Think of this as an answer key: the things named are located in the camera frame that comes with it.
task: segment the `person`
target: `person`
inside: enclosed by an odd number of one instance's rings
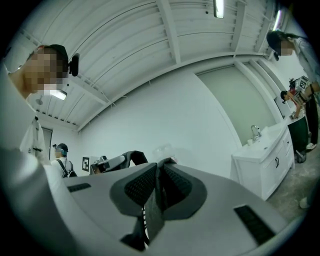
[[[290,88],[289,91],[283,90],[280,94],[281,99],[283,100],[283,103],[291,100],[296,105],[296,111],[293,117],[295,119],[299,117],[299,113],[303,107],[303,104],[301,104],[299,100],[295,99],[294,95],[296,94],[297,92],[294,88]],[[305,114],[306,114],[309,130],[311,132],[310,143],[305,148],[309,151],[316,148],[318,143],[318,131],[319,131],[318,110],[317,110],[316,99],[313,94],[310,97],[311,99],[305,103]]]
[[[267,33],[266,40],[278,56],[290,56],[295,51],[300,65],[311,82],[304,92],[307,98],[320,92],[320,65],[317,55],[306,38],[292,33],[272,30]]]
[[[34,155],[42,165],[51,165],[42,127],[35,110],[26,99],[30,94],[57,88],[68,76],[68,67],[66,49],[58,44],[39,46],[15,72],[8,72],[4,64],[1,64],[0,106],[1,109],[6,109],[6,113],[1,116],[1,123],[7,126],[1,127],[0,147],[19,148],[22,152]],[[17,111],[21,116],[32,118],[19,120]],[[16,125],[16,130],[20,129],[20,134],[23,133],[21,138],[9,136],[12,134],[12,123]]]
[[[64,143],[58,146],[53,145],[55,160],[51,162],[52,167],[59,172],[62,178],[77,176],[74,171],[73,163],[67,159],[68,147]]]

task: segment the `ceiling light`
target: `ceiling light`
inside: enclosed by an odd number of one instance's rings
[[[57,97],[60,100],[65,100],[67,93],[63,90],[50,90],[50,95]]]
[[[223,19],[224,17],[224,0],[213,0],[214,17]]]
[[[276,14],[276,19],[275,19],[275,23],[273,26],[273,30],[276,30],[278,28],[278,25],[280,22],[280,16],[281,16],[281,11],[279,10],[278,13]]]

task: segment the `cap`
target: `cap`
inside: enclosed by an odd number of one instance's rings
[[[64,150],[65,152],[68,152],[68,147],[66,144],[64,143],[60,143],[58,146],[56,146],[57,148],[60,148],[62,150]]]
[[[269,46],[278,54],[281,55],[281,38],[278,31],[269,31],[266,34],[266,40]]]
[[[57,52],[62,54],[63,58],[65,58],[66,61],[69,61],[68,54],[64,46],[60,44],[51,44],[51,45],[45,46],[44,48],[55,49]]]

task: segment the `floor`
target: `floor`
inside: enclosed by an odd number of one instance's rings
[[[320,139],[318,141],[318,146],[307,153],[306,161],[296,162],[295,169],[288,171],[282,183],[267,200],[288,222],[307,211],[299,207],[299,201],[308,195],[320,179]]]

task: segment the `man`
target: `man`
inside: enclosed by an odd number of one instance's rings
[[[62,178],[77,176],[74,172],[74,165],[71,161],[67,160],[68,147],[64,143],[60,143],[58,146],[53,145],[54,156],[56,160],[51,162],[51,165],[57,172],[59,172]]]
[[[26,102],[30,94],[55,90],[68,76],[68,55],[62,45],[41,45],[13,73],[0,66],[0,147],[20,149],[50,165],[36,112]]]

